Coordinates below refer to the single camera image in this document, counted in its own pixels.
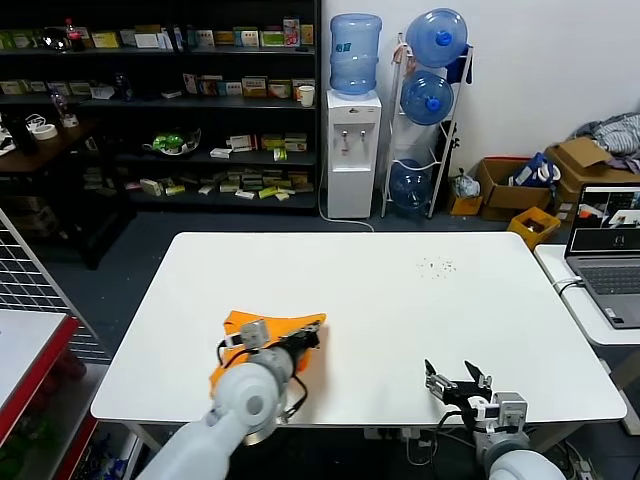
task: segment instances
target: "white desk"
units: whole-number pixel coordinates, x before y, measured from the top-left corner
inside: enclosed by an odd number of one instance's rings
[[[565,245],[539,245],[535,249],[536,259],[551,282],[575,276],[564,260],[564,250]],[[584,288],[567,288],[562,294],[562,300],[582,333],[592,344],[640,345],[640,329],[616,330],[613,328]],[[640,350],[629,355],[611,373],[611,378],[620,389],[620,394],[627,404],[628,413],[624,419],[624,426],[632,435],[640,435],[640,418],[633,410],[623,389],[638,377],[640,377]]]
[[[182,233],[93,415],[130,425],[200,418],[232,309],[327,313],[328,338],[302,375],[309,400],[294,425],[436,425],[444,407],[424,387],[424,358],[453,380],[470,378],[465,359],[476,364],[495,390],[527,399],[532,423],[614,421],[626,412],[515,234]]]

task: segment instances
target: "orange fabric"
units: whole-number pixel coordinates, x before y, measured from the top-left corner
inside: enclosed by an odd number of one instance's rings
[[[255,315],[253,313],[245,313],[238,312],[232,310],[229,314],[229,317],[224,322],[224,332],[226,335],[232,335],[234,333],[239,333],[240,328],[251,322],[255,322],[256,320],[264,320],[267,324],[267,330],[269,331],[269,338],[271,339],[265,347],[272,345],[280,340],[280,337],[284,337],[289,335],[290,333],[299,330],[300,328],[309,325],[314,322],[324,323],[327,318],[326,314],[319,313],[316,315],[309,315],[307,317],[296,317],[296,318],[279,318],[279,317],[265,317],[262,315]],[[243,345],[239,345],[234,348],[225,348],[224,353],[222,354],[222,363],[225,365],[231,357],[233,357],[237,352],[244,349]],[[311,359],[311,351],[307,351],[304,354],[304,357],[300,360],[300,365],[298,367],[298,371],[302,372]],[[233,362],[233,365],[239,365],[247,361],[247,355],[241,355],[236,358]],[[216,384],[220,377],[224,374],[225,369],[221,366],[216,368],[215,372],[209,377],[209,382],[211,383],[211,396],[213,397],[213,392],[215,390]]]

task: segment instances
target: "black shelving unit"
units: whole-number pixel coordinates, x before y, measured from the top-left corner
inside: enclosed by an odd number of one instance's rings
[[[125,180],[158,179],[189,173],[211,176],[229,167],[304,170],[317,192],[321,156],[320,102],[321,39],[320,0],[167,0],[162,7],[153,0],[65,0],[63,5],[45,0],[21,5],[14,2],[0,18],[0,30],[60,25],[65,17],[92,31],[132,28],[137,24],[161,24],[168,30],[192,25],[195,28],[231,30],[234,26],[281,25],[285,16],[300,18],[301,24],[314,25],[314,46],[301,48],[240,48],[217,46],[211,49],[171,50],[87,49],[83,52],[53,52],[46,49],[0,50],[0,80],[97,80],[113,85],[116,72],[130,79],[135,97],[93,100],[69,97],[80,119],[103,120],[109,145],[106,156],[123,173]],[[188,95],[164,99],[165,90],[182,89],[182,75],[222,75],[224,80],[240,81],[245,76],[272,79],[313,78],[316,105],[310,108],[294,99],[208,97]],[[25,113],[54,114],[47,94],[2,95],[0,112],[23,109]],[[151,143],[155,133],[174,127],[200,128],[199,148],[186,157],[164,157],[146,153],[143,143]],[[289,152],[284,162],[275,162],[272,152],[233,153],[229,160],[209,157],[215,147],[225,147],[231,135],[305,133],[307,152]],[[247,201],[233,194],[211,192],[204,196],[190,187],[175,196],[152,197],[140,191],[128,192],[138,210],[290,210],[317,213],[316,193]]]

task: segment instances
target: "laptop keyboard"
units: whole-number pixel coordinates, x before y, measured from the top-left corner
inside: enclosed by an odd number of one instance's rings
[[[589,267],[580,273],[598,295],[640,294],[640,267]]]

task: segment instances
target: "cup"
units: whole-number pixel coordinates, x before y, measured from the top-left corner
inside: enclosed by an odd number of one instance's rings
[[[300,103],[303,107],[310,107],[313,105],[313,97],[316,93],[316,87],[311,85],[301,85],[298,87],[300,92]]]

